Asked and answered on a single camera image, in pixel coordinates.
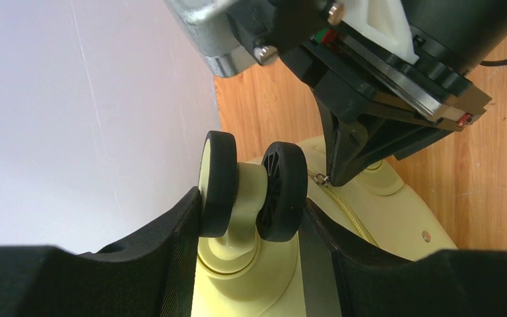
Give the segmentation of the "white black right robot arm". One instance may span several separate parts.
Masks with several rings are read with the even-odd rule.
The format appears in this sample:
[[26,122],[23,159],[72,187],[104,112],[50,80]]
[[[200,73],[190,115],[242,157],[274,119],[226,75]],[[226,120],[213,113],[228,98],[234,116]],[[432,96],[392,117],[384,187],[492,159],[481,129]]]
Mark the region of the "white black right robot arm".
[[369,165],[404,159],[476,122],[490,96],[468,74],[507,36],[507,1],[402,1],[415,62],[329,23],[331,1],[237,1],[226,10],[246,51],[275,48],[308,85],[325,139],[326,174],[342,186]]

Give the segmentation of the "cream suitcase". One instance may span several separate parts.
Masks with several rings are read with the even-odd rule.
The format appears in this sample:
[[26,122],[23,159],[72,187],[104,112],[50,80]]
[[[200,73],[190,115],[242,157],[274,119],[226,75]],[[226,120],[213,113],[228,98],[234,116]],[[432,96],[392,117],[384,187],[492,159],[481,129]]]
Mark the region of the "cream suitcase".
[[323,175],[323,137],[272,143],[238,163],[226,232],[200,238],[192,316],[305,316],[305,213],[320,208],[367,244],[418,260],[455,244],[422,198],[380,160],[344,186]]

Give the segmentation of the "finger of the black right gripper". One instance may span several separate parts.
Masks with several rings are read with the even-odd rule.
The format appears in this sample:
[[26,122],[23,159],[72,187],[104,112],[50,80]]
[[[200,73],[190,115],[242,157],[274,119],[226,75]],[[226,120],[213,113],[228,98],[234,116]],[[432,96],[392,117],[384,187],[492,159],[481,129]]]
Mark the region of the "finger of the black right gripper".
[[446,130],[361,114],[344,122],[316,101],[325,141],[325,175],[332,186],[351,181],[365,168],[390,156],[405,159],[443,139]]

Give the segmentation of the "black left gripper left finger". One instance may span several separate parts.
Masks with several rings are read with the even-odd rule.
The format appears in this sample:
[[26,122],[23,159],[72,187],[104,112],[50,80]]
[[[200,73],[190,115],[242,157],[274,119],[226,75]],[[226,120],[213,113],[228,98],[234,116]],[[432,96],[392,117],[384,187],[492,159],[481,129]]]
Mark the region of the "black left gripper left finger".
[[98,252],[0,246],[0,316],[190,316],[201,197]]

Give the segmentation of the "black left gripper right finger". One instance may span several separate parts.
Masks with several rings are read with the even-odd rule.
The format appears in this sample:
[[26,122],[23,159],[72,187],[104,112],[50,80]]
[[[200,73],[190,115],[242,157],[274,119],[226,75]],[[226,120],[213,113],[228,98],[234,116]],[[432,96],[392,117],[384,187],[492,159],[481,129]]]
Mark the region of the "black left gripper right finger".
[[412,262],[343,228],[313,201],[299,241],[308,316],[507,316],[507,252],[440,250]]

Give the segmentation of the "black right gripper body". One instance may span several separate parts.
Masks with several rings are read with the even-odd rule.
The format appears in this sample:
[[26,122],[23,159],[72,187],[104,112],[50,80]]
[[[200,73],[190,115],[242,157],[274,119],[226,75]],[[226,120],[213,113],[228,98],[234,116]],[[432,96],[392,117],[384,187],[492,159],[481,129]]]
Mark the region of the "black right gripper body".
[[232,1],[230,33],[317,102],[328,160],[403,159],[476,122],[490,1]]

